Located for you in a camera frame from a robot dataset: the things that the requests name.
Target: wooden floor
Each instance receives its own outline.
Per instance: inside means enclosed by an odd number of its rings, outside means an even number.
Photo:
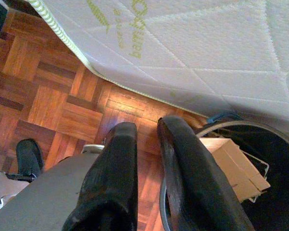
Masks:
[[[40,18],[9,12],[0,35],[0,170],[16,173],[15,148],[34,138],[46,169],[103,142],[117,123],[138,128],[138,230],[163,230],[163,176],[157,120],[176,114],[194,127],[205,119],[124,90],[85,68]]]

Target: quilted mattress fabric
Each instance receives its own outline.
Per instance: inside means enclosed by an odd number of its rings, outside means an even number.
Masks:
[[[29,0],[93,72],[289,134],[289,0]]]

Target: black trash bin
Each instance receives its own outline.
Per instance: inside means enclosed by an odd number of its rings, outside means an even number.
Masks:
[[[270,126],[244,120],[208,124],[195,133],[199,138],[219,135],[231,138],[241,150],[270,165],[267,181],[271,187],[255,203],[246,200],[242,206],[255,230],[289,231],[289,138]],[[165,179],[159,204],[164,229],[171,231]]]

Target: mattress cover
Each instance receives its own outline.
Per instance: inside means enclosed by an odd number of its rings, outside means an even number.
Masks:
[[[289,134],[289,0],[29,0],[96,75]]]

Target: cardboard box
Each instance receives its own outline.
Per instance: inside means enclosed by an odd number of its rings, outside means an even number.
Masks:
[[[257,195],[271,185],[244,155],[240,148],[225,138],[200,138],[226,175],[240,202]]]

